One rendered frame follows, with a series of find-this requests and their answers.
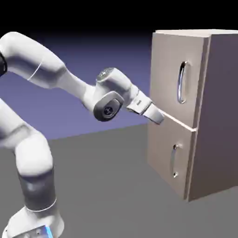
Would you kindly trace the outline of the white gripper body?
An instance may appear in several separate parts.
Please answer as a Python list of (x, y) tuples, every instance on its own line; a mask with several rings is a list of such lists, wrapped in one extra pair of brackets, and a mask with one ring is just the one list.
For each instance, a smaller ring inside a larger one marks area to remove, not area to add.
[(153, 103), (148, 106), (143, 116), (157, 125), (160, 125), (164, 120), (163, 113)]

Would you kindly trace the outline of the short light wood cabinet door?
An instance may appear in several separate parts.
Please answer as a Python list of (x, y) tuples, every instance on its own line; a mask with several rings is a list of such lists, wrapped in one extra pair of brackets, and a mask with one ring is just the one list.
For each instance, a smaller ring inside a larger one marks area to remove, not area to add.
[[(147, 161), (182, 199), (187, 197), (187, 179), (196, 130), (168, 117), (160, 125), (148, 124)], [(172, 177), (170, 170), (174, 144), (178, 145), (175, 158), (175, 170), (178, 172), (176, 178)]]

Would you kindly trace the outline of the tall light wood cabinet door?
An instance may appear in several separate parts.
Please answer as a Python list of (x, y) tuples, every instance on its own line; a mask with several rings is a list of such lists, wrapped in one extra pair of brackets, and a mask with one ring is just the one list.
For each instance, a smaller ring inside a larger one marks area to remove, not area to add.
[[(198, 126), (209, 43), (209, 35), (191, 31), (156, 31), (152, 36), (150, 97), (159, 109), (190, 128)], [(180, 104), (177, 82), (183, 61), (188, 61), (182, 86), (186, 102)]]

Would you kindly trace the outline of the light wood cabinet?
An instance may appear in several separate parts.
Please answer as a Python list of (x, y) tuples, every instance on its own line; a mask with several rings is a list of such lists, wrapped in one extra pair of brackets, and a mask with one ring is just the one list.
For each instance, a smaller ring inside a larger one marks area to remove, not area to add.
[(157, 31), (210, 36), (185, 200), (238, 186), (238, 30)]

